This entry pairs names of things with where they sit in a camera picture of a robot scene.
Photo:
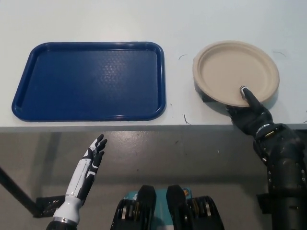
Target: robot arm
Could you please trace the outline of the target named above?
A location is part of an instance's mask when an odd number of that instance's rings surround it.
[[[79,161],[66,191],[65,202],[54,213],[47,230],[75,230],[80,220],[79,209],[84,205],[104,155],[107,139],[100,135]]]
[[[254,137],[254,150],[267,166],[268,194],[259,195],[263,213],[271,213],[273,230],[307,229],[305,148],[285,124],[275,124],[247,87],[240,89],[249,108],[227,107],[233,123]]]

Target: blue tray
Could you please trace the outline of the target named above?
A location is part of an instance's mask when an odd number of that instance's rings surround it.
[[[164,54],[151,42],[41,44],[12,103],[26,121],[151,120],[164,108]]]

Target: gray floor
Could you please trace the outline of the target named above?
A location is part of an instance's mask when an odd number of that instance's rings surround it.
[[[31,196],[65,193],[74,168],[99,133],[0,134],[0,166]],[[256,194],[265,192],[265,167],[252,140],[238,131],[106,132],[109,142],[96,181],[81,210],[79,229],[110,228],[119,200],[142,184],[189,186],[210,195],[226,230],[269,230]],[[41,230],[0,186],[0,229]]]

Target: table surface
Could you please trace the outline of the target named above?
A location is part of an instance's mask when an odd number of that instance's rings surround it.
[[[232,128],[218,104],[201,101],[192,76],[196,54],[222,40],[253,44],[273,58],[280,72],[268,105],[274,121],[305,129],[306,10],[307,1],[288,0],[0,0],[0,131]],[[152,41],[163,48],[167,106],[159,118],[29,123],[13,115],[12,100],[35,46],[100,41]]]

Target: beige paper plate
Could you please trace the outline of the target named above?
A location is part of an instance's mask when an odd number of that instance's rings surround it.
[[[238,107],[248,106],[241,97],[241,86],[247,86],[264,102],[279,85],[274,61],[261,49],[237,41],[215,43],[200,51],[194,58],[193,75],[206,95]]]

